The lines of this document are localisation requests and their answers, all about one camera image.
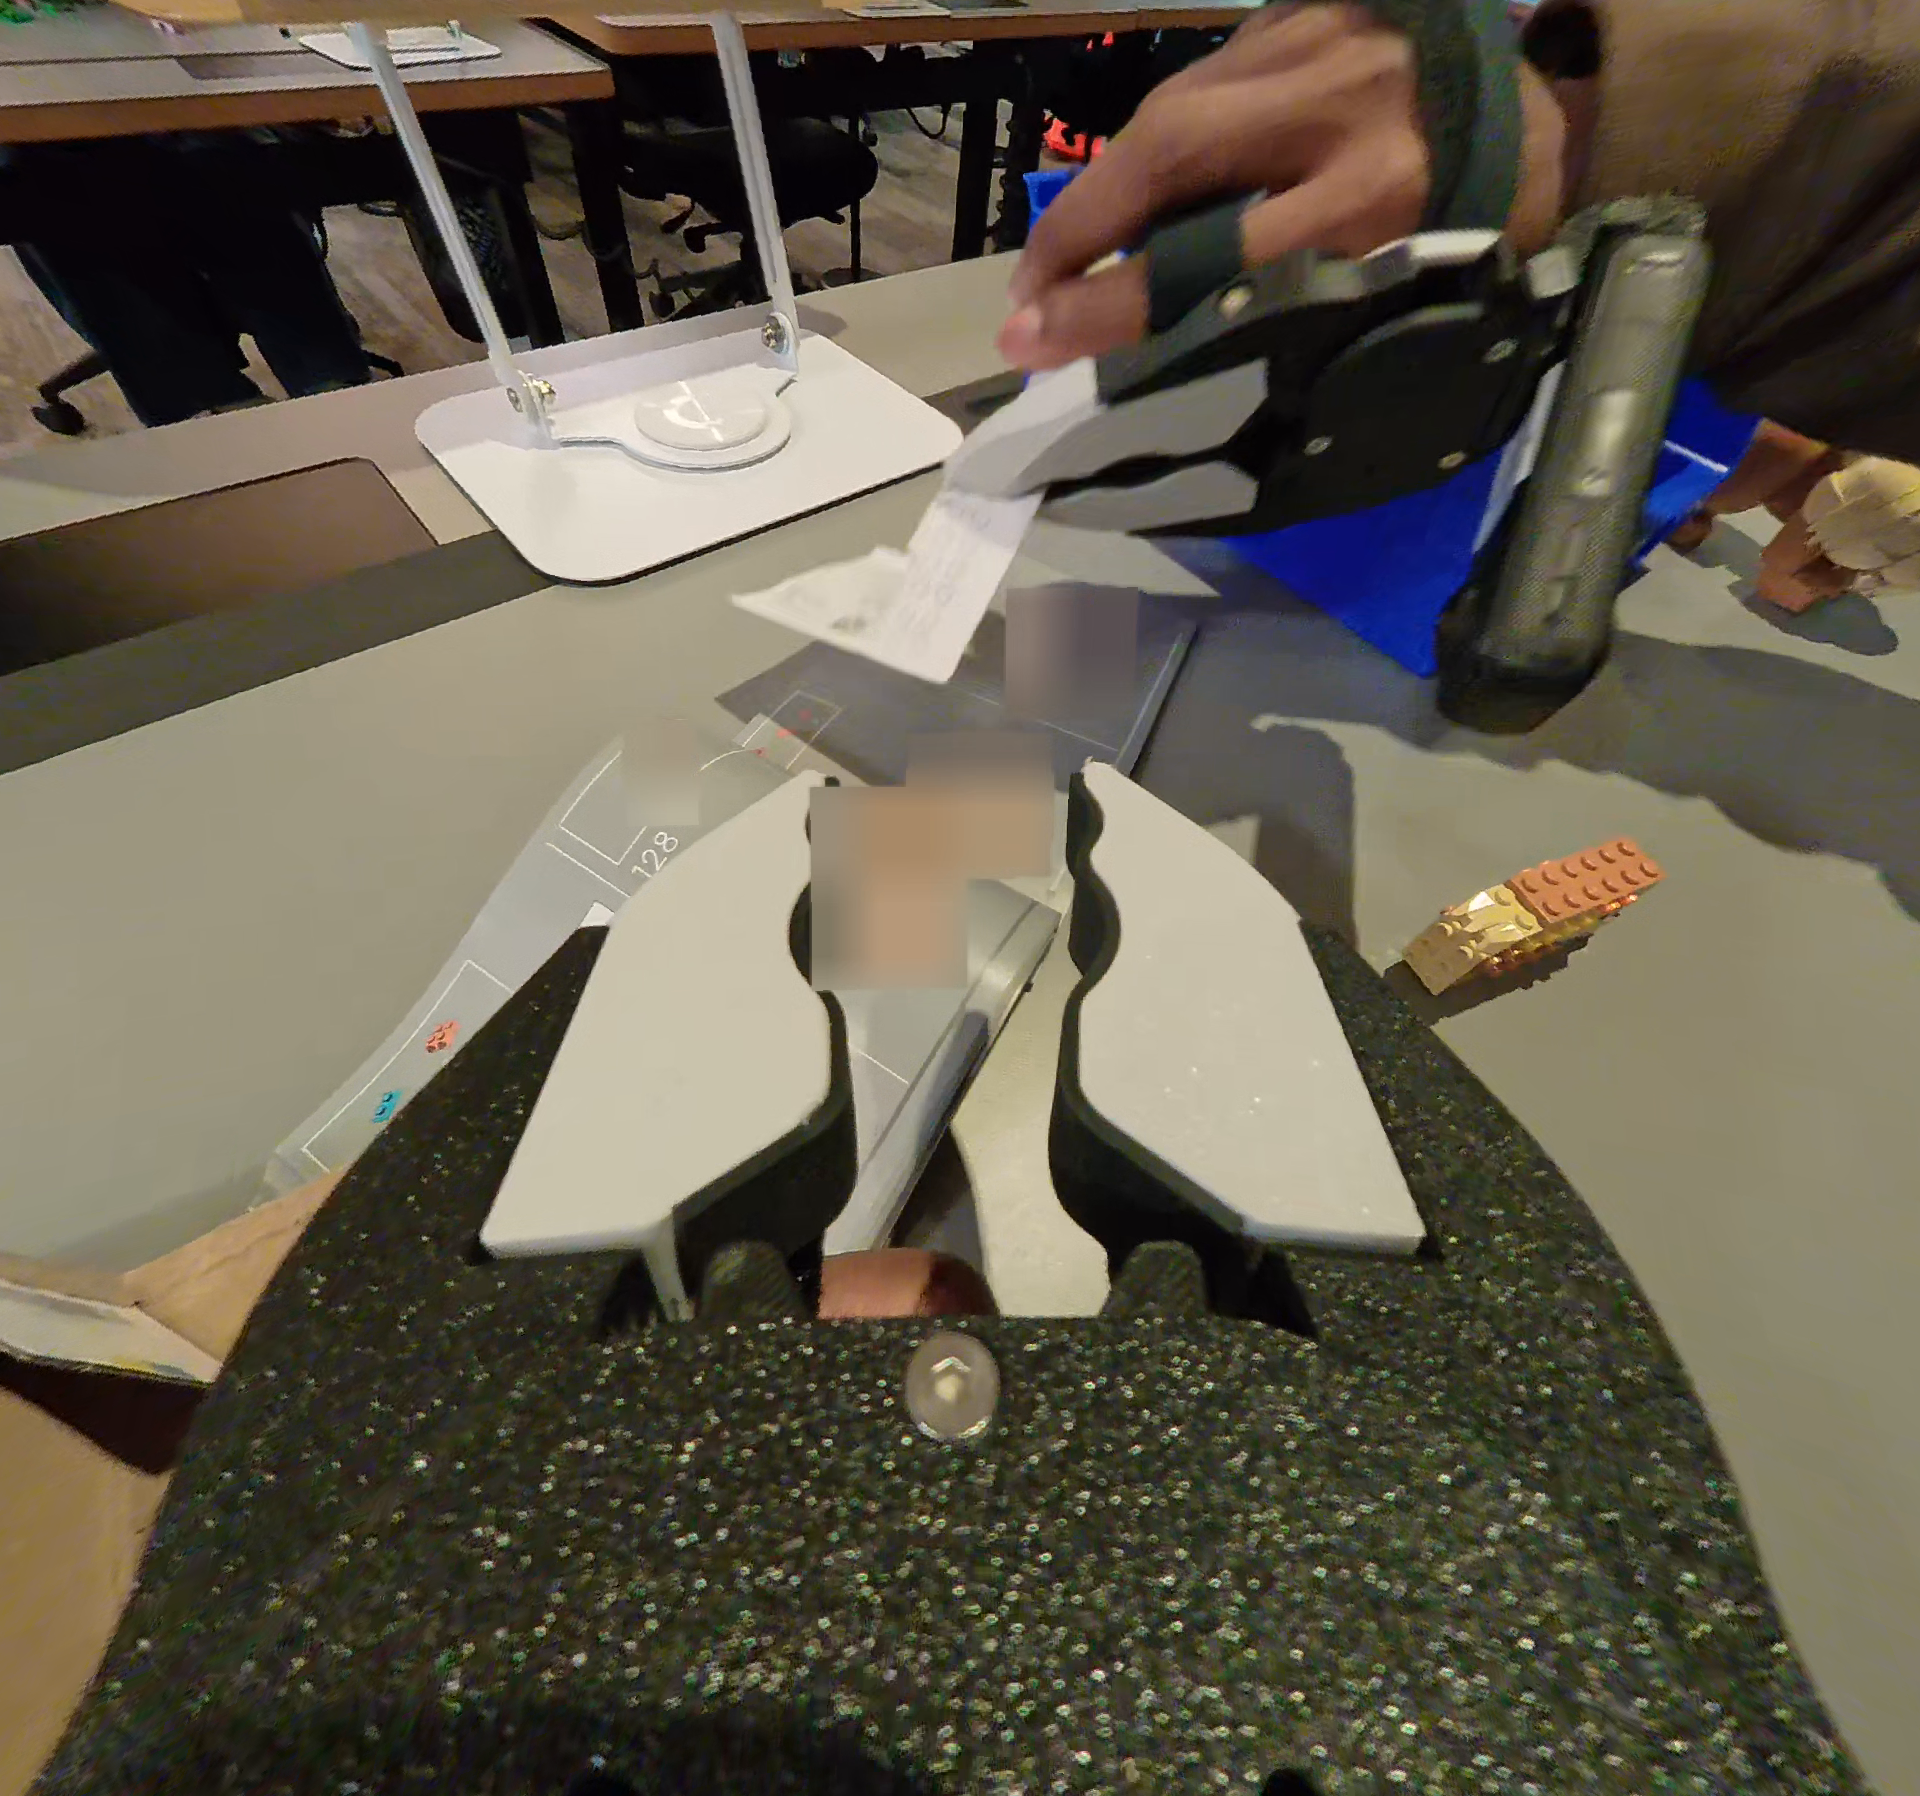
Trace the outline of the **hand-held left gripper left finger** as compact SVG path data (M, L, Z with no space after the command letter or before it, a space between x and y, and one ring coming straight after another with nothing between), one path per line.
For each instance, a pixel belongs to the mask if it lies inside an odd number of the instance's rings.
M817 793L841 795L781 782L612 918L479 1230L489 1255L797 1253L849 1204L845 1016L795 956Z

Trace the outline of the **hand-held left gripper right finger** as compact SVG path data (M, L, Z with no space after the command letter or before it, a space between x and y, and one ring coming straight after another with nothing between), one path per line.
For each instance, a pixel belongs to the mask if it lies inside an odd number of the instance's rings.
M1427 1230L1300 917L1260 870L1090 761L1073 780L1049 1167L1105 1249L1180 1223L1411 1255Z

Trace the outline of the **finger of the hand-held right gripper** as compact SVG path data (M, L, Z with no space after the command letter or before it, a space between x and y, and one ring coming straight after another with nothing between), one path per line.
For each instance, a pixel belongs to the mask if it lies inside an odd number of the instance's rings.
M1037 376L959 442L959 491L1022 498L1141 459L1185 465L1235 439L1265 400L1266 365L1245 361L1114 404L1081 360Z
M1046 522L1106 536L1230 525L1257 507L1257 476L1223 457L1133 457L1046 490Z

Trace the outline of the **blue plastic bin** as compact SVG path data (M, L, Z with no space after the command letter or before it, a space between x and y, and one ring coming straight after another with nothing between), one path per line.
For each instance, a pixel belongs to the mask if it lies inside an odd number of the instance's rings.
M1666 437L1674 413L1689 410L1691 391L1681 377L1642 505L1638 551L1619 594L1676 529L1678 500L1668 488L1676 465ZM1469 568L1474 541L1487 529L1493 500L1515 485L1518 466L1527 459L1530 451L1510 442L1502 452L1466 466L1451 482L1379 507L1283 531L1162 536L1233 540L1257 568L1361 640L1412 675L1436 680L1436 625Z

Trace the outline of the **white paper slip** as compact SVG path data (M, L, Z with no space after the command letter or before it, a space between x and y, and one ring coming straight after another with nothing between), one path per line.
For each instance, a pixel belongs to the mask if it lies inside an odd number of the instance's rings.
M1044 495L940 490L901 551L823 563L733 608L895 675L946 683L993 608Z

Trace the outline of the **toy brick model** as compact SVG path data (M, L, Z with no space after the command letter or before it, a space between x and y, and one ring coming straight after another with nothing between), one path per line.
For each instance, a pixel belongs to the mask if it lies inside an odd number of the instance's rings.
M1428 994L1530 972L1582 944L1665 877L1627 840L1543 860L1445 907L1401 961Z

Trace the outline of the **grey desk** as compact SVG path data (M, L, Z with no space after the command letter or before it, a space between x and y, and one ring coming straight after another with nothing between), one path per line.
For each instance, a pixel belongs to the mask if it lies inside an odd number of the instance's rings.
M222 1214L628 715L828 696L733 591L927 498L542 585L405 455L469 386L6 459L4 531L364 457L444 540L254 667L6 686L6 1251ZM1143 782L1327 926L1433 1251L1294 1257L1308 1335L978 1324L1001 1422L933 1443L927 1324L478 1257L564 944L278 1271L51 1792L1915 1792L1915 623L1781 637L1724 541L1493 745L1228 554L1041 560L1201 623ZM1617 840L1666 877L1556 961L1404 964Z

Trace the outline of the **person's left hand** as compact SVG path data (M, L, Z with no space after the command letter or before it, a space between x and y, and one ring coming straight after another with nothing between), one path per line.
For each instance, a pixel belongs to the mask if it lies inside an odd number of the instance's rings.
M863 1251L823 1259L823 1321L972 1319L997 1313L980 1271L940 1251Z

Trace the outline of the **white panel stand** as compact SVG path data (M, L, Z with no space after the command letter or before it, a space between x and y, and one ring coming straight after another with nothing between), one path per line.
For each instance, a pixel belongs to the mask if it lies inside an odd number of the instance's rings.
M343 24L391 116L483 333L492 386L438 403L420 447L542 577L619 583L941 465L953 426L908 410L873 368L804 341L778 183L737 11L708 18L766 301L579 352L561 377L519 352L467 240L438 159L370 24Z

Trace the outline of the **brown toy animal figure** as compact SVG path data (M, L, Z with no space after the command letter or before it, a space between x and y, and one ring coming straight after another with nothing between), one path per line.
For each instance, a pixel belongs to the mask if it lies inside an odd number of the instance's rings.
M1755 599L1790 615L1842 594L1918 587L1918 466L1809 439L1761 419L1732 471L1666 537L1695 554L1725 514L1766 509Z

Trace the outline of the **brown cardboard box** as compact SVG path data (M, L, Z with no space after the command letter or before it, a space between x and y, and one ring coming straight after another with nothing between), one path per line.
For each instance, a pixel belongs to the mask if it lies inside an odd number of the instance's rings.
M4 1259L4 1282L140 1308L223 1362L346 1173L130 1273ZM2 1792L31 1787L101 1663L203 1402L197 1386L2 1367Z

